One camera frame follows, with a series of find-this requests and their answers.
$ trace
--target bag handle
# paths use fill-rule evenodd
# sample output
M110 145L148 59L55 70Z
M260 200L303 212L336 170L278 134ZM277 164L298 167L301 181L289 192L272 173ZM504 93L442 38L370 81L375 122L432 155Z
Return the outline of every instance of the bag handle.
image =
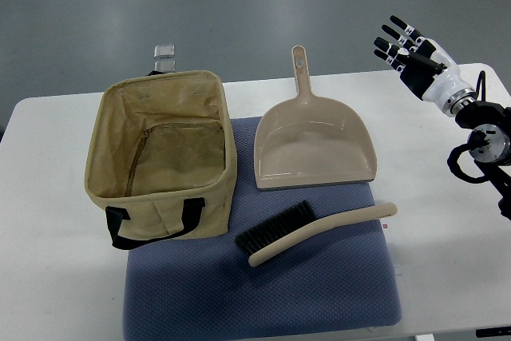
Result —
M155 71L155 70L153 70L153 71L149 72L149 73L148 73L147 75L145 75L145 76L163 75L164 73L166 73L166 72L161 72L161 71Z
M151 240L133 240L119 236L119 229L121 229L122 220L131 220L128 210L118 207L106 207L106 224L108 226L110 236L112 237L112 246L117 249L130 250L155 241L173 239L175 237L186 235L199 225L202 208L205 206L206 204L203 197L185 199L183 201L183 213L181 214L183 229L170 236Z

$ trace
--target canvas bag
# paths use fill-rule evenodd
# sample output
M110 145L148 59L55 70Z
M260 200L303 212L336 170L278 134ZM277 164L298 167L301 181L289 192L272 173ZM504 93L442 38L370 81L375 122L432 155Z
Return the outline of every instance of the canvas bag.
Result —
M208 71L129 79L103 95L85 190L113 246L228 230L236 147L220 79Z

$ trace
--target black bristles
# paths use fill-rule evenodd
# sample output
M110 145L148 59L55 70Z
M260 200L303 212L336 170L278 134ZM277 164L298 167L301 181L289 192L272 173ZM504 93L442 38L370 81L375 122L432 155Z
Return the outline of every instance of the black bristles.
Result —
M317 220L314 211L304 200L240 233L234 242L243 253L251 256L314 220Z

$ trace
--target robot finger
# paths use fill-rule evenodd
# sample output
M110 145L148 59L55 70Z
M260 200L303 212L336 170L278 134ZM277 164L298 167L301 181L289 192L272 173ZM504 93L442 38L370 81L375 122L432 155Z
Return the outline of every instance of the robot finger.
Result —
M418 32L418 30L416 30L414 27L410 26L409 24L406 24L400 18L392 15L390 17L390 21L393 22L399 28L401 28L403 31L405 31L405 34L410 36L410 38L415 42L415 44L417 46L420 46L422 44L422 42L424 42L426 40L426 38L424 38L422 36L422 34L420 32Z
M390 65L393 69L401 73L405 66L398 60L394 59L393 57L385 54L384 52L380 50L374 50L374 54L378 56L379 58L383 59L388 65Z
M398 52L395 58L406 67L413 67L424 74L428 74L428 76L439 75L447 68L444 64L437 63L415 52L403 52L403 49Z
M400 49L395 44L389 43L387 40L380 37L376 38L374 45L390 57L396 57L400 52L399 50L402 50L402 48Z
M396 39L399 43L399 45L405 47L407 50L415 52L417 50L417 46L409 39L404 36L402 36L397 31L393 30L387 25L382 26L382 30L389 34L392 38Z

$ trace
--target blue mat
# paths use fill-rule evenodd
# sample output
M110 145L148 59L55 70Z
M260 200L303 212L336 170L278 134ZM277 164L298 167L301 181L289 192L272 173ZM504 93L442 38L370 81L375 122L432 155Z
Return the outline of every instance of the blue mat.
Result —
M261 192L253 171L259 118L232 121L238 181L229 232L129 252L127 341L229 340L394 325L401 307L378 220L336 228L252 268L234 237L308 200L316 216L373 205L368 183Z

